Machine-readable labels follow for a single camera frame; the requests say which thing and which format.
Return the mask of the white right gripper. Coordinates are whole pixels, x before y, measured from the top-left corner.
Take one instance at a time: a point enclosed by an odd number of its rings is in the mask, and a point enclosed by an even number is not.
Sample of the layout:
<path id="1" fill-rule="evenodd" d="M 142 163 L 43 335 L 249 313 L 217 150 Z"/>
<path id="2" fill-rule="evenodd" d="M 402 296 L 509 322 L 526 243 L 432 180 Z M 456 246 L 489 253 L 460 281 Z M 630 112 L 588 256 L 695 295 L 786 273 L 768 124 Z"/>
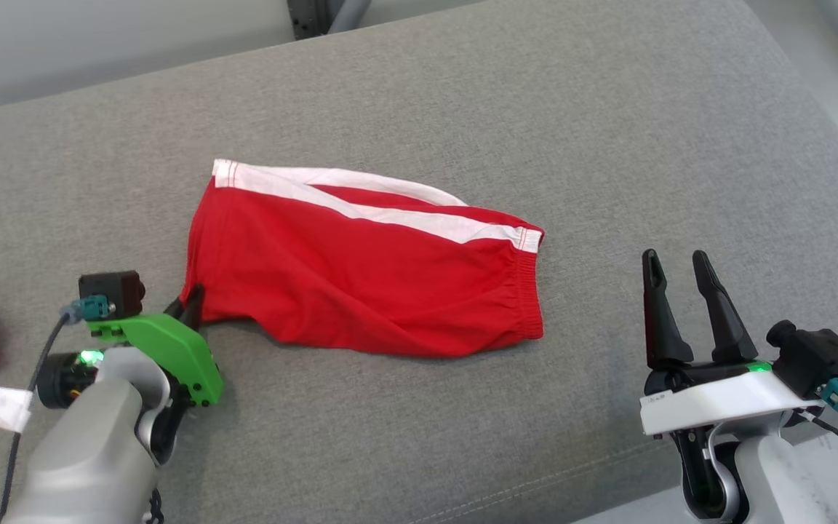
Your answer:
<path id="1" fill-rule="evenodd" d="M 696 285 L 709 313 L 713 362 L 690 364 L 685 342 L 666 298 L 666 275 L 654 249 L 642 253 L 643 313 L 649 376 L 639 398 L 639 420 L 648 437 L 747 420 L 821 405 L 802 398 L 759 356 L 725 286 L 704 251 L 692 256 Z"/>

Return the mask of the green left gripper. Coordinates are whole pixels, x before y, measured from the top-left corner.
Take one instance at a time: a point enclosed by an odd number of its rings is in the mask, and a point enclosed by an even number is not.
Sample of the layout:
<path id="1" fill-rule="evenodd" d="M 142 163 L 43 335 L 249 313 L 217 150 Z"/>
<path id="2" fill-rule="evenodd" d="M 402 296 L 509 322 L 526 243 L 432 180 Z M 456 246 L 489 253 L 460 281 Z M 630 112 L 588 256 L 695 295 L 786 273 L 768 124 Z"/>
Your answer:
<path id="1" fill-rule="evenodd" d="M 86 319 L 93 338 L 106 342 L 100 349 L 83 349 L 76 354 L 47 352 L 36 375 L 36 391 L 48 408 L 67 408 L 86 388 L 108 370 L 110 358 L 147 358 L 136 371 L 159 370 L 172 382 L 172 391 L 186 392 L 190 405 L 216 405 L 224 390 L 223 377 L 206 339 L 193 326 L 201 325 L 205 290 L 194 285 L 186 299 L 174 298 L 166 313 L 126 319 Z"/>

